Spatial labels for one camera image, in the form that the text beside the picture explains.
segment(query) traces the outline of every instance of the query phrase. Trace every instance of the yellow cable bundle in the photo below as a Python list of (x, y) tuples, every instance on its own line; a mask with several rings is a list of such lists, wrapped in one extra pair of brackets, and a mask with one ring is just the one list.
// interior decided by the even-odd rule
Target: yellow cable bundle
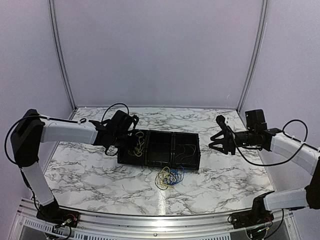
[(145, 140), (144, 140), (145, 134), (142, 131), (138, 131), (135, 135), (138, 137), (138, 142), (136, 144), (136, 147), (134, 148), (133, 153), (130, 150), (128, 150), (128, 154), (139, 158), (143, 154), (143, 149), (145, 144)]

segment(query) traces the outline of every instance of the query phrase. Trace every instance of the robotic hand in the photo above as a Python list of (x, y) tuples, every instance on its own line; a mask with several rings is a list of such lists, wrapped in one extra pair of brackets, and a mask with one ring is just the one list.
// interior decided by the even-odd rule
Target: robotic hand
[(67, 224), (69, 227), (76, 227), (79, 218), (78, 212), (60, 208), (52, 194), (39, 166), (40, 143), (91, 144), (105, 147), (106, 154), (110, 146), (130, 150), (135, 148), (138, 139), (135, 135), (130, 135), (129, 128), (133, 124), (134, 129), (138, 121), (136, 115), (130, 116), (121, 110), (111, 119), (102, 122), (87, 122), (85, 118), (80, 121), (51, 118), (40, 115), (35, 109), (28, 110), (24, 117), (11, 127), (5, 139), (6, 146), (9, 134), (16, 126), (10, 137), (15, 161), (10, 159), (6, 147), (5, 153), (12, 163), (18, 165), (25, 184), (32, 190), (33, 197), (36, 195), (40, 202), (37, 218), (55, 224)]
[[(293, 122), (298, 121), (305, 125), (301, 120), (292, 120), (288, 122), (282, 130), (278, 128), (267, 129), (264, 112), (261, 109), (245, 112), (246, 127), (248, 131), (234, 132), (225, 123), (225, 117), (219, 115), (216, 122), (221, 131), (210, 139), (213, 141), (209, 147), (223, 154), (235, 155), (236, 149), (240, 155), (250, 164), (260, 167), (277, 166), (280, 164), (293, 161), (305, 169), (312, 180), (309, 186), (305, 188), (290, 189), (280, 192), (268, 192), (256, 197), (253, 200), (252, 209), (248, 211), (232, 213), (229, 216), (230, 223), (235, 229), (248, 228), (258, 224), (268, 223), (274, 219), (273, 210), (289, 209), (298, 210), (309, 207), (310, 209), (320, 209), (320, 152), (319, 149), (299, 141), (293, 136), (289, 136), (284, 132), (285, 127)], [(240, 147), (245, 149), (267, 150), (274, 152), (288, 159), (283, 162), (273, 164), (257, 164), (250, 162), (240, 151)], [(255, 235), (251, 231), (247, 231), (251, 239), (263, 239), (266, 235), (265, 228), (257, 230)]]

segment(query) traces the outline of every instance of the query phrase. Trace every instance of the white marble surface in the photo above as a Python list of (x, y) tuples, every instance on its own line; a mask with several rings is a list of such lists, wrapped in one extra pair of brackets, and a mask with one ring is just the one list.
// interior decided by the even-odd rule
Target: white marble surface
[[(80, 108), (73, 119), (100, 121), (105, 109)], [(217, 115), (224, 115), (235, 131), (245, 129), (236, 111), (144, 107), (131, 108), (130, 114), (140, 118), (137, 129), (199, 133), (200, 169), (186, 173), (174, 188), (159, 190), (159, 168), (117, 164), (117, 157), (106, 156), (101, 146), (61, 142), (45, 173), (61, 205), (116, 214), (195, 215), (250, 208), (254, 197), (273, 190), (264, 167), (208, 147), (220, 131)], [(256, 151), (243, 152), (261, 163)]]

